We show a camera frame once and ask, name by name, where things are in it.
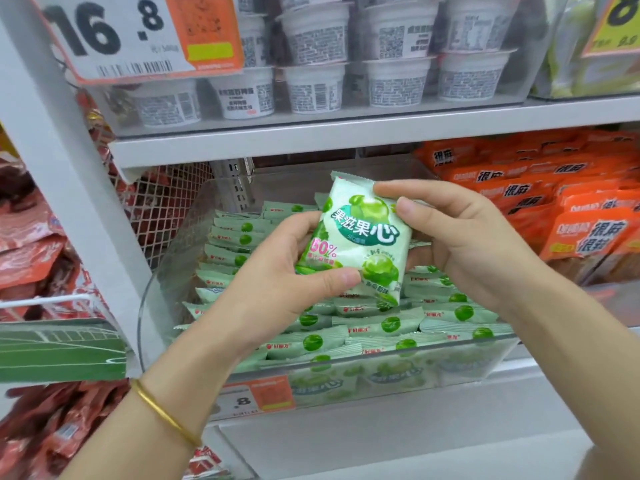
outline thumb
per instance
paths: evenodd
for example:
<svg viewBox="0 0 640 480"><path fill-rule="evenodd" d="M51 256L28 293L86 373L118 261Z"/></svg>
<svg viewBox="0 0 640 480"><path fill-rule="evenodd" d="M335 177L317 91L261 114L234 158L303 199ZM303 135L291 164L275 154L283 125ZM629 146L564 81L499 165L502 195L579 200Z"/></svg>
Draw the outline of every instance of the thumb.
<svg viewBox="0 0 640 480"><path fill-rule="evenodd" d="M396 215L410 227L442 241L447 246L455 246L463 237L461 223L457 219L407 197L398 199Z"/></svg>
<svg viewBox="0 0 640 480"><path fill-rule="evenodd" d="M293 293L295 305L304 310L311 305L340 295L353 288L360 281L360 272L354 267L339 267L327 271L319 271L314 274L296 276L298 286Z"/></svg>

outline gold bangle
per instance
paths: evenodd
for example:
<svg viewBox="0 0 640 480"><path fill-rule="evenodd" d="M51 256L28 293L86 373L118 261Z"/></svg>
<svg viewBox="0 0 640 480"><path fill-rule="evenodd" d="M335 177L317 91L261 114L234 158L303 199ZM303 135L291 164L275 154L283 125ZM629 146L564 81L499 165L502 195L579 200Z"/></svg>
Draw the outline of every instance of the gold bangle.
<svg viewBox="0 0 640 480"><path fill-rule="evenodd" d="M142 398L144 402L146 402L153 411L156 412L160 418L162 418L165 422L169 423L174 429L180 433L180 435L187 441L187 443L193 447L193 449L199 448L202 446L202 439L198 438L195 435L192 435L188 432L187 428L183 427L172 418L172 416L167 413L162 407L158 406L156 398L153 397L149 391L147 391L144 386L142 386L141 382L138 379L130 379L131 388L137 393L137 395Z"/></svg>

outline forearm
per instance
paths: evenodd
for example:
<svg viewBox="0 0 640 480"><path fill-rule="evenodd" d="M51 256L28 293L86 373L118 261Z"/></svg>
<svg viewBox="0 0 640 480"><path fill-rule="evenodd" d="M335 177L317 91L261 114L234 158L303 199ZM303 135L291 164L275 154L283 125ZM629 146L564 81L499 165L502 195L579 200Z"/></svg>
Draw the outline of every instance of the forearm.
<svg viewBox="0 0 640 480"><path fill-rule="evenodd" d="M235 354L228 350L230 343L220 330L212 330L211 323L198 322L140 379L158 404L197 436L202 434L216 396L236 365ZM176 480L182 477L192 455L193 448L187 441L132 391L61 478Z"/></svg>
<svg viewBox="0 0 640 480"><path fill-rule="evenodd" d="M505 318L594 443L640 472L640 340L560 275L534 279Z"/></svg>

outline left hand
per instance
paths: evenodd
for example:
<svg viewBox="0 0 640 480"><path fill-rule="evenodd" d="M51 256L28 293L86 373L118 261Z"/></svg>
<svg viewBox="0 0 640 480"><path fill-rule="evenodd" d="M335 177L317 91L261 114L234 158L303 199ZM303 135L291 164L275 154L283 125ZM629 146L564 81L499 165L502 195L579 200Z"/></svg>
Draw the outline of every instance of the left hand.
<svg viewBox="0 0 640 480"><path fill-rule="evenodd" d="M301 212L286 218L198 320L213 325L219 337L231 340L239 358L283 332L309 306L360 282L360 273L352 267L296 274L294 266L320 215L320 211Z"/></svg>

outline shelf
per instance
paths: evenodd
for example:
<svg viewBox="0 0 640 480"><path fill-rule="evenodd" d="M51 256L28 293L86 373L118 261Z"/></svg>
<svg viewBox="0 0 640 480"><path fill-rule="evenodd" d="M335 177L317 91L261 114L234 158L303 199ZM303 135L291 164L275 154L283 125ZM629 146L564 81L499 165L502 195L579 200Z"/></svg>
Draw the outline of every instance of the shelf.
<svg viewBox="0 0 640 480"><path fill-rule="evenodd" d="M194 161L338 150L640 120L640 95L547 102L121 139L109 146L124 172Z"/></svg>

